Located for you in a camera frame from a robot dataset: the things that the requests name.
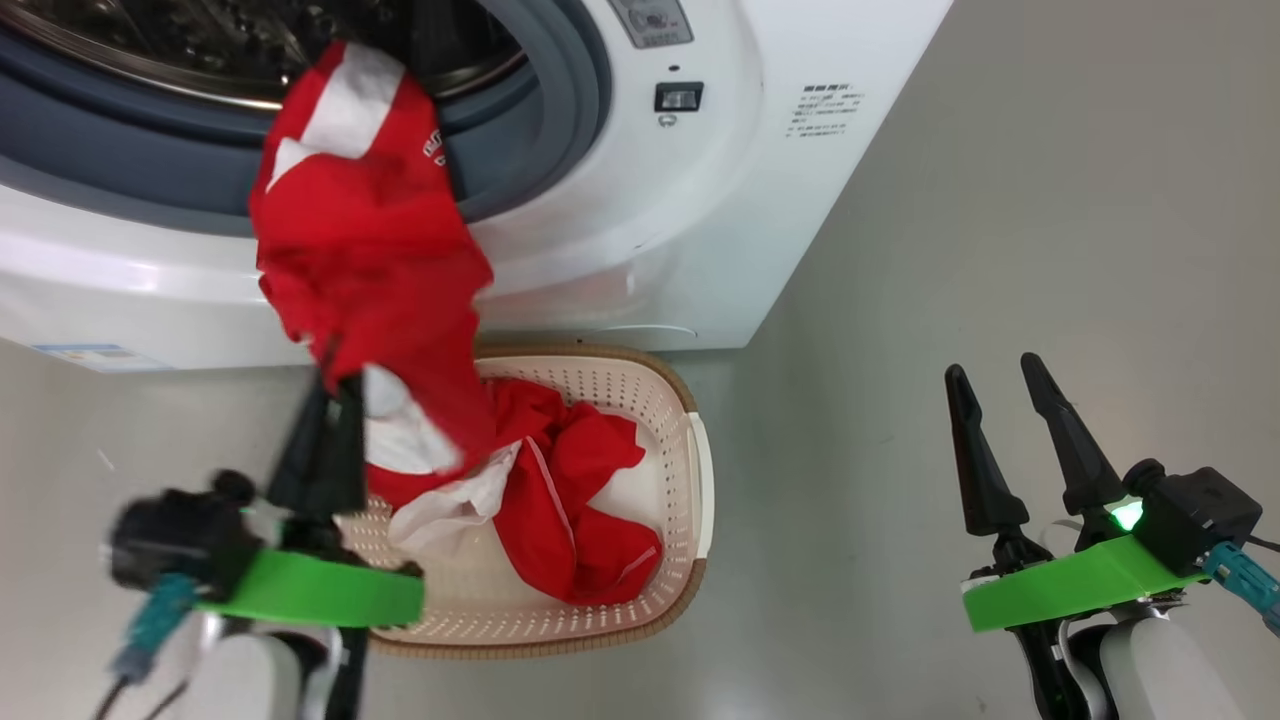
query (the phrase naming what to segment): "green strip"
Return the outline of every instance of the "green strip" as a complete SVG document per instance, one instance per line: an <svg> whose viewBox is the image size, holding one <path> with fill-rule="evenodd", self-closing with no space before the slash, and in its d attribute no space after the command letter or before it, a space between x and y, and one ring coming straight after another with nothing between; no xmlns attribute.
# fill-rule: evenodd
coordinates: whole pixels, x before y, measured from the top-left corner
<svg viewBox="0 0 1280 720"><path fill-rule="evenodd" d="M1070 618L1202 579L1174 575L1125 536L978 585L964 593L964 609L974 632L983 633Z"/></svg>
<svg viewBox="0 0 1280 720"><path fill-rule="evenodd" d="M378 628L416 623L425 593L419 578L264 550L230 602L198 607L268 623Z"/></svg>

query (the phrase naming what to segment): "red and white garment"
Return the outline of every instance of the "red and white garment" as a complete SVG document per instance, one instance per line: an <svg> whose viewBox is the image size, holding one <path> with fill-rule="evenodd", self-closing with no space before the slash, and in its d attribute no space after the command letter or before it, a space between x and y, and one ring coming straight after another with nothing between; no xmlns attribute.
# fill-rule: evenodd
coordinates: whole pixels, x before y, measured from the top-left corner
<svg viewBox="0 0 1280 720"><path fill-rule="evenodd" d="M370 491L398 510L433 495L416 516L444 524L397 512L397 538L434 547L495 512L530 585L581 605L634 600L659 538L588 502L644 456L635 424L534 383L481 384L472 301L493 274L444 165L435 110L403 65L330 46L266 138L250 199L262 291L330 387L364 374ZM490 462L507 461L498 488Z"/></svg>

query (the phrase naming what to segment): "beige plastic basket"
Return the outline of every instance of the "beige plastic basket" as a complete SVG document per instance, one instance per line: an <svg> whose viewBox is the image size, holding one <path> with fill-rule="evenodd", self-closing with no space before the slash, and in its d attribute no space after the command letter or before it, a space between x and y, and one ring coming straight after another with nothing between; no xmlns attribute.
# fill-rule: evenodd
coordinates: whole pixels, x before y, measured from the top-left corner
<svg viewBox="0 0 1280 720"><path fill-rule="evenodd" d="M412 560L426 579L422 620L375 632L374 647L416 657L535 657L622 644L671 625L701 583L716 505L707 430L685 383L650 355L584 345L485 350L476 366L481 377L541 383L636 421L644 461L620 470L591 505L657 529L662 564L632 602L571 606L516 575L492 523L467 530L448 560L413 557L387 542L390 507L370 498L367 512L339 520L347 547L376 568Z"/></svg>

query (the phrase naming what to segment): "gray label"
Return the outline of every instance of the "gray label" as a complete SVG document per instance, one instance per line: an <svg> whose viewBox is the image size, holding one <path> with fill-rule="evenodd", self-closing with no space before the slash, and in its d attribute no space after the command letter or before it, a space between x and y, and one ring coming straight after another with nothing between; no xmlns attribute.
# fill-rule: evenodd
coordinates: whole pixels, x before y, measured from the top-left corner
<svg viewBox="0 0 1280 720"><path fill-rule="evenodd" d="M644 50L694 41L680 0L609 0L631 44Z"/></svg>

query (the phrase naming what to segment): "white washing machine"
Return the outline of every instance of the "white washing machine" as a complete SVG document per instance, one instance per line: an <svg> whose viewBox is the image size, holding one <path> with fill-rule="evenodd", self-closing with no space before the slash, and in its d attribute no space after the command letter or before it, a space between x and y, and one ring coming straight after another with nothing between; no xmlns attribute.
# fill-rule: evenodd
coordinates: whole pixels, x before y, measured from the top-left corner
<svg viewBox="0 0 1280 720"><path fill-rule="evenodd" d="M307 361L246 199L284 88L343 36L438 100L485 337L741 347L948 6L3 4L0 336L104 370Z"/></svg>

